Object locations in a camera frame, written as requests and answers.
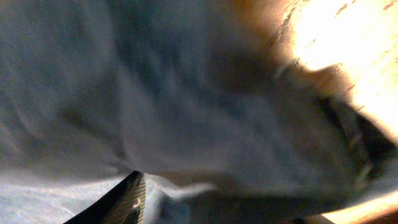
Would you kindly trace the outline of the navy blue denim shorts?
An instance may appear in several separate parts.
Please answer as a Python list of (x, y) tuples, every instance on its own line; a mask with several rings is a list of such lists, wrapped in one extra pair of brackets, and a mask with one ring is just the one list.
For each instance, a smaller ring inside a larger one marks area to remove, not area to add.
[(134, 171), (143, 223), (277, 223), (397, 190), (396, 1), (2, 1), (1, 222)]

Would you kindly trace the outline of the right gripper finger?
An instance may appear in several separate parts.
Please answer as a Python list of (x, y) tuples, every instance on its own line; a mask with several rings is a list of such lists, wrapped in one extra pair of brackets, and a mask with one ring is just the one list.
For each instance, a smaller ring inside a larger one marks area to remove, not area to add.
[(144, 174), (134, 171), (65, 224), (142, 224), (145, 198)]

